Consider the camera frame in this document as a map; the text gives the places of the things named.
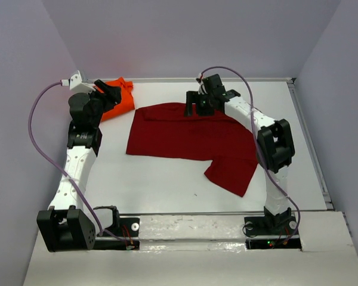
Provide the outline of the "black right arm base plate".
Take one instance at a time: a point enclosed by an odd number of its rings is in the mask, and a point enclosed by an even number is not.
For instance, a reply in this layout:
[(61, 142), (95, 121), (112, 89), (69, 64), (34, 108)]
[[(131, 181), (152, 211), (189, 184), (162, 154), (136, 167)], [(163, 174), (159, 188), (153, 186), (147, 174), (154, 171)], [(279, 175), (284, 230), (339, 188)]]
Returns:
[(269, 227), (264, 224), (264, 216), (248, 216), (244, 218), (242, 232), (246, 237), (247, 250), (277, 250), (297, 249), (301, 250), (299, 232), (295, 234), (297, 226), (293, 216), (279, 226)]

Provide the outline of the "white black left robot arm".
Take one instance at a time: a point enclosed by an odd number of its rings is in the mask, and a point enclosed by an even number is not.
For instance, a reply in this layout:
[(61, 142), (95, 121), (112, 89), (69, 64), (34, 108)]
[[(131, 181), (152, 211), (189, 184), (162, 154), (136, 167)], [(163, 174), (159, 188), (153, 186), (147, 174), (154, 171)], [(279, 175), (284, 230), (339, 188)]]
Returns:
[(71, 121), (67, 136), (66, 162), (60, 166), (37, 144), (38, 153), (56, 167), (61, 179), (47, 210), (39, 211), (36, 223), (48, 251), (91, 250), (97, 235), (114, 235), (120, 220), (107, 214), (99, 220), (84, 196), (91, 168), (102, 140), (99, 128), (103, 114), (122, 101), (122, 90), (102, 80), (93, 84), (76, 77), (63, 79), (50, 87), (67, 86), (73, 92), (68, 100)]

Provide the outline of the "dark red t shirt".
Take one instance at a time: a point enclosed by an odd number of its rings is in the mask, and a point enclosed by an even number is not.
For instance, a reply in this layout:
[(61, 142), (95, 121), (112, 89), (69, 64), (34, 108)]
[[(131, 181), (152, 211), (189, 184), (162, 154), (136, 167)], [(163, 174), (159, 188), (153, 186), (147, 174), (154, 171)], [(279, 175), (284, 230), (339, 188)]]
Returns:
[(211, 161), (204, 175), (243, 197), (258, 165), (252, 133), (216, 111), (184, 116), (185, 105), (171, 102), (135, 111), (126, 153), (134, 156)]

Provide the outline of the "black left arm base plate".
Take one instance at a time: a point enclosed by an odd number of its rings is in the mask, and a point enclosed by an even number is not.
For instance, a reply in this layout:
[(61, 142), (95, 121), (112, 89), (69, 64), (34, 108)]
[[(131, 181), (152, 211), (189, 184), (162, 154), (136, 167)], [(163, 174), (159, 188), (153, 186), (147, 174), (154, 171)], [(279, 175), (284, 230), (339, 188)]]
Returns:
[(139, 217), (121, 216), (118, 225), (114, 223), (102, 236), (95, 236), (93, 250), (137, 251), (140, 249), (139, 231)]

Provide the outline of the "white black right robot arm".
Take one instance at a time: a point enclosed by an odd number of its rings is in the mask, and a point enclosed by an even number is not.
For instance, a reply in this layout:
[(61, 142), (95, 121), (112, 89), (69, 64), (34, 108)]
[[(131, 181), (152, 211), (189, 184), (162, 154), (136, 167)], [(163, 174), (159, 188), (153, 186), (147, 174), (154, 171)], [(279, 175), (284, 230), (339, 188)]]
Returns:
[(265, 171), (264, 214), (245, 218), (246, 236), (279, 235), (290, 239), (297, 233), (300, 220), (292, 215), (295, 202), (285, 191), (288, 167), (295, 155), (289, 122), (266, 116), (254, 107), (253, 100), (245, 101), (234, 89), (226, 90), (218, 74), (200, 74), (196, 81), (199, 89), (186, 93), (185, 116), (211, 116), (220, 111), (236, 120), (252, 133), (258, 163)]

